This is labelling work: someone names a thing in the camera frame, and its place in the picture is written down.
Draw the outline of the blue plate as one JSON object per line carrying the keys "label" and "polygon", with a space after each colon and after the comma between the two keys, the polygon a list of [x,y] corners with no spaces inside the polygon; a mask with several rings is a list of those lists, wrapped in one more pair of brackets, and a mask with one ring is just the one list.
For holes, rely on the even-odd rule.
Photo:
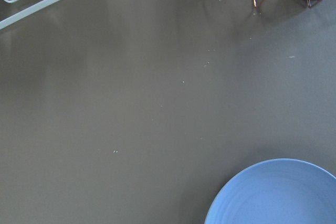
{"label": "blue plate", "polygon": [[297,159],[257,163],[224,185],[205,223],[335,223],[335,176]]}

